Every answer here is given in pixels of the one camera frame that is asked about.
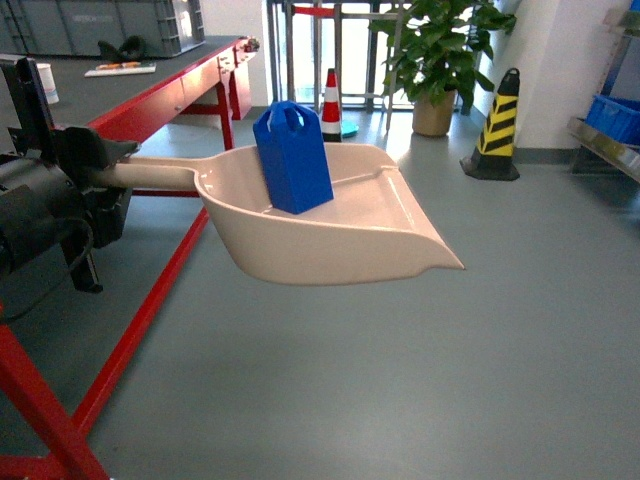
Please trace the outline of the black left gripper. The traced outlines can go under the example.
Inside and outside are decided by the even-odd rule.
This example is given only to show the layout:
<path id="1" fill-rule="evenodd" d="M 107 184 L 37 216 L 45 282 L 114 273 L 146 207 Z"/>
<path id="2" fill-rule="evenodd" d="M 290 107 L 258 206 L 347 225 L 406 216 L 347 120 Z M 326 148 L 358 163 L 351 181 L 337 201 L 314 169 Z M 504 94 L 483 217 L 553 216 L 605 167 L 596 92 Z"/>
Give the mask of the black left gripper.
<path id="1" fill-rule="evenodd" d="M 98 293 L 89 253 L 118 241 L 133 190 L 90 183 L 136 153 L 136 141 L 110 140 L 85 126 L 57 128 L 34 60 L 1 58 L 19 127 L 1 155 L 1 275 L 7 277 L 53 246 L 61 247 L 76 289 Z"/>

